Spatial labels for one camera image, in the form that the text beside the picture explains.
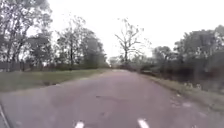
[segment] vegetation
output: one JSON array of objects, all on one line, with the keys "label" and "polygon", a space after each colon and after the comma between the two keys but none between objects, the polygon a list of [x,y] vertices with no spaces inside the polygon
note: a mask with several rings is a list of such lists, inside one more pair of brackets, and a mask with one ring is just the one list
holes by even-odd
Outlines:
[{"label": "vegetation", "polygon": [[0,1],[0,70],[74,70],[108,67],[103,45],[71,16],[69,26],[52,43],[47,0]]},{"label": "vegetation", "polygon": [[[173,50],[158,46],[152,57],[135,54],[128,59],[128,69],[182,83],[200,86],[202,90],[224,93],[224,27],[185,33]],[[110,59],[121,68],[123,56]]]},{"label": "vegetation", "polygon": [[176,81],[164,80],[156,77],[148,77],[150,80],[171,89],[178,94],[206,105],[212,110],[224,111],[224,96],[212,92],[202,91],[199,88],[192,88]]},{"label": "vegetation", "polygon": [[71,79],[88,77],[105,71],[105,69],[94,69],[55,72],[2,72],[0,73],[0,92],[45,87]]}]

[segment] leafy tree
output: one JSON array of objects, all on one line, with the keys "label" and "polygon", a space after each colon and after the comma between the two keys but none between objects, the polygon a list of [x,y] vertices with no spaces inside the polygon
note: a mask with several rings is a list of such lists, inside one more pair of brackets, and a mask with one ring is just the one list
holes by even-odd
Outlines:
[{"label": "leafy tree", "polygon": [[47,27],[51,10],[46,0],[1,0],[0,1],[0,35],[4,45],[0,45],[1,53],[9,64],[17,60],[31,29],[39,30]]},{"label": "leafy tree", "polygon": [[93,32],[88,32],[82,41],[83,63],[86,68],[102,67],[106,64],[103,45]]},{"label": "leafy tree", "polygon": [[29,38],[28,42],[30,44],[29,58],[32,58],[34,65],[42,70],[43,63],[49,62],[51,58],[51,43],[47,37],[41,34]]}]

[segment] distant tree line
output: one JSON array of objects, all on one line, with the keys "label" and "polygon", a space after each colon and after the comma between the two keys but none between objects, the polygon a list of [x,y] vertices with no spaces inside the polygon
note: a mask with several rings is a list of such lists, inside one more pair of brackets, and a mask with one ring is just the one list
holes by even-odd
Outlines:
[{"label": "distant tree line", "polygon": [[73,70],[107,67],[103,45],[85,20],[73,16],[52,43],[46,0],[0,1],[0,70]]},{"label": "distant tree line", "polygon": [[[128,69],[201,85],[204,90],[224,89],[224,26],[185,33],[174,49],[158,46],[152,55],[135,54],[127,60]],[[126,64],[122,57],[113,57],[110,63],[123,68]]]}]

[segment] tree trunk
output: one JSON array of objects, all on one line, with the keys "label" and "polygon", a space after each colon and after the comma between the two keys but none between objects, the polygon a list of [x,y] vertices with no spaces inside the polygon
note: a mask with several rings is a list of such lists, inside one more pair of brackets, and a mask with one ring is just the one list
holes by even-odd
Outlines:
[{"label": "tree trunk", "polygon": [[124,52],[124,65],[125,65],[125,68],[127,69],[128,68],[128,51],[125,50]]},{"label": "tree trunk", "polygon": [[70,49],[70,61],[71,61],[70,70],[73,70],[74,62],[73,62],[73,48],[72,48],[72,46],[71,46],[71,49]]}]

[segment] tree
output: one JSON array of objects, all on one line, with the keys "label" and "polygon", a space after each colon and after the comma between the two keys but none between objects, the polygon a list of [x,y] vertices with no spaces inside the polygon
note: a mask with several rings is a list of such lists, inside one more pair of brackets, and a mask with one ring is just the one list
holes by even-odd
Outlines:
[{"label": "tree", "polygon": [[51,43],[49,39],[42,34],[39,34],[36,37],[30,37],[28,42],[30,44],[29,58],[32,58],[34,65],[42,70],[43,64],[49,63],[51,58]]},{"label": "tree", "polygon": [[81,44],[84,66],[85,68],[104,67],[106,57],[103,51],[103,45],[93,32],[89,31],[87,33]]},{"label": "tree", "polygon": [[167,46],[159,46],[153,50],[153,56],[162,72],[165,72],[167,61],[171,58],[172,54],[170,48]]},{"label": "tree", "polygon": [[65,52],[67,52],[69,55],[70,70],[73,69],[74,62],[79,63],[79,59],[77,58],[80,58],[80,44],[85,34],[84,24],[85,20],[83,18],[74,16],[69,21],[69,27],[64,32],[59,33],[58,46],[63,49],[63,52],[61,51],[59,54],[63,57],[66,56]]},{"label": "tree", "polygon": [[124,23],[124,29],[121,29],[121,36],[115,36],[119,40],[120,46],[124,52],[124,65],[127,68],[129,54],[131,52],[140,53],[135,46],[141,43],[138,41],[138,38],[143,29],[130,24],[127,19],[122,19],[122,22]]},{"label": "tree", "polygon": [[18,60],[26,43],[29,30],[39,30],[51,22],[51,10],[46,0],[1,0],[0,35],[5,42],[0,45],[8,69]]}]

